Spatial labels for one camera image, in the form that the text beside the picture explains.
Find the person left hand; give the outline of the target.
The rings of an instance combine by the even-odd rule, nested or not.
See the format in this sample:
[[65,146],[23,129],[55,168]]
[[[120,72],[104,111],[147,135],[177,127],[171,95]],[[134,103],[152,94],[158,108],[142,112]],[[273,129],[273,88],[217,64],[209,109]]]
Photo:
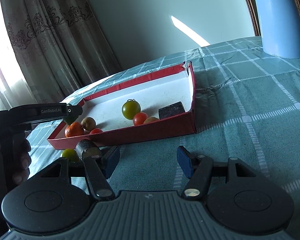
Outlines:
[[13,175],[13,181],[16,185],[22,184],[29,178],[29,166],[32,162],[29,155],[30,151],[31,145],[27,139],[24,139],[15,154],[15,161],[17,162],[17,172]]

